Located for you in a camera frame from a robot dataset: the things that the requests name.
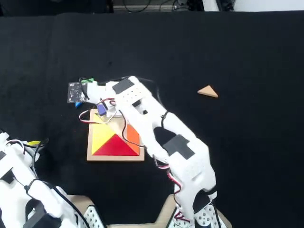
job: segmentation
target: perforated metal plate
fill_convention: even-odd
[[[106,228],[101,218],[99,217],[99,214],[95,209],[95,206],[89,206],[84,214],[84,217],[88,222],[90,228]],[[84,222],[82,222],[81,225],[82,225],[81,228],[86,228]]]

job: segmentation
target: black wire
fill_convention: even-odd
[[[186,9],[189,10],[188,7],[178,7],[178,8],[173,8],[172,11],[180,10],[180,9]]]
[[[151,4],[151,1],[152,0],[148,0],[148,3],[145,7],[143,7],[142,9],[136,10],[136,11],[130,10],[126,5],[125,0],[123,0],[123,5],[129,13],[140,13],[140,12],[144,11],[146,8],[148,8],[148,6]]]
[[[218,228],[221,228],[221,224],[220,224],[220,221],[219,221],[219,215],[218,215],[218,210],[214,204],[214,201],[212,202],[212,206],[214,207],[214,211],[215,211],[215,217],[217,218],[217,221],[218,221]]]
[[[85,98],[90,100],[90,98],[88,97],[86,91],[84,90],[83,86],[82,86],[82,80],[87,80],[88,82],[92,82],[90,79],[86,79],[85,77],[80,77],[79,78],[79,83],[80,83],[80,89],[81,89],[81,92],[85,95]]]
[[[98,82],[98,84],[99,84],[99,85],[103,85],[103,84],[105,84],[105,83],[107,83],[107,82],[110,82],[110,81],[121,81],[121,80],[124,80],[124,79],[126,79],[126,78],[128,78],[128,77],[127,77],[127,76],[119,77],[119,78],[116,78],[116,79],[110,79],[110,80],[108,80],[108,81]],[[144,82],[153,83],[153,84],[155,85],[155,87],[156,87],[156,98],[157,98],[158,102],[159,102],[163,107],[165,107],[165,106],[163,105],[163,103],[162,103],[162,100],[161,100],[160,88],[158,87],[158,85],[156,84],[156,82],[153,81],[153,80],[151,80],[151,79],[144,78],[144,77],[137,77],[137,79],[138,79],[139,81],[144,81]]]
[[[138,146],[138,147],[140,147],[140,148],[145,148],[145,149],[147,149],[146,146],[138,145],[138,144],[136,144],[136,143],[134,143],[134,142],[131,142],[131,141],[129,141],[129,140],[126,139],[126,137],[124,136],[124,131],[125,131],[126,127],[127,127],[127,120],[125,119],[125,116],[124,116],[124,114],[122,113],[122,111],[120,111],[120,113],[122,114],[123,121],[124,121],[123,132],[122,132],[122,137],[123,137],[123,139],[124,139],[125,141],[127,141],[128,143],[131,143],[131,144],[133,144],[133,145],[136,145],[136,146]]]
[[[2,3],[0,3],[0,7],[2,7],[9,16],[11,15],[11,13],[3,6]]]
[[[54,191],[65,201],[68,203],[68,205],[70,205],[74,211],[77,212],[77,214],[81,217],[81,219],[83,220],[83,222],[85,223],[87,228],[90,228],[87,220],[85,219],[85,217],[81,214],[81,212],[79,211],[79,209],[67,198],[65,197],[54,185],[51,185],[50,183],[46,182],[46,181],[42,181],[43,183],[45,183],[50,189],[54,189]]]
[[[176,2],[177,2],[177,0],[174,0],[173,3],[172,3],[172,8],[171,8],[172,11],[174,10],[174,6],[175,6]]]
[[[36,173],[36,168],[35,168],[35,164],[36,164],[36,155],[38,153],[39,148],[41,147],[41,145],[48,143],[48,139],[45,140],[46,142],[40,141],[39,144],[37,145],[34,155],[33,155],[33,159],[32,159],[32,170],[33,173],[35,174],[35,177],[38,179],[38,175]]]
[[[23,145],[24,145],[25,147],[29,147],[29,148],[37,148],[36,145],[32,146],[32,145],[28,145],[28,144],[25,144],[25,143],[24,143]]]
[[[15,179],[19,184],[21,184],[23,187],[24,185],[14,176],[13,179]]]
[[[160,4],[160,12],[161,12],[161,10],[162,10],[162,5],[163,5],[163,4],[166,4],[166,3],[169,2],[169,1],[172,1],[172,0],[166,0],[166,1],[163,1],[163,2]]]
[[[153,84],[156,86],[156,98],[157,98],[158,102],[159,102],[163,107],[165,107],[165,106],[163,105],[163,103],[162,103],[162,100],[161,100],[160,88],[158,87],[158,85],[156,84],[156,82],[153,81],[153,80],[151,80],[151,79],[144,78],[144,77],[137,77],[137,78],[138,78],[138,80],[140,80],[140,81],[151,82],[151,83],[153,83]]]

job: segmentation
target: yellow triangle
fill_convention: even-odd
[[[218,98],[219,96],[217,95],[216,92],[214,92],[214,90],[211,88],[211,86],[206,86],[202,89],[200,89],[198,91],[198,94],[203,94],[203,95],[206,95],[206,96],[212,96],[212,97],[216,97]]]
[[[93,121],[100,121],[99,117],[94,114]],[[105,144],[115,132],[106,124],[93,125],[93,138],[92,138],[92,155]]]

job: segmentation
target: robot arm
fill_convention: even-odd
[[[195,214],[217,196],[207,145],[176,115],[161,106],[136,77],[124,79],[106,92],[107,97],[115,99],[116,109],[139,133],[147,153],[168,165],[168,175],[175,182],[177,208],[194,224]],[[161,146],[153,133],[155,127],[163,127],[176,136]]]
[[[8,137],[7,133],[0,133],[0,208],[6,228],[33,226],[29,223],[33,224],[34,215],[27,220],[25,212],[32,199],[41,202],[41,211],[45,211],[46,216],[60,219],[61,228],[77,228],[74,210],[54,190],[36,179],[30,169],[32,158],[29,153],[24,153],[22,142],[12,140],[20,142],[12,144],[12,141],[7,141]]]

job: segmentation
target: black velcro pad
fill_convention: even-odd
[[[134,85],[134,83],[126,78],[126,79],[120,81],[119,83],[117,83],[116,85],[114,85],[112,88],[116,92],[116,94],[120,94],[121,92],[130,88],[133,85]]]
[[[168,152],[169,156],[175,152],[180,153],[186,160],[194,155],[194,152],[187,146],[189,141],[185,139],[182,135],[178,134],[166,144],[163,148]]]

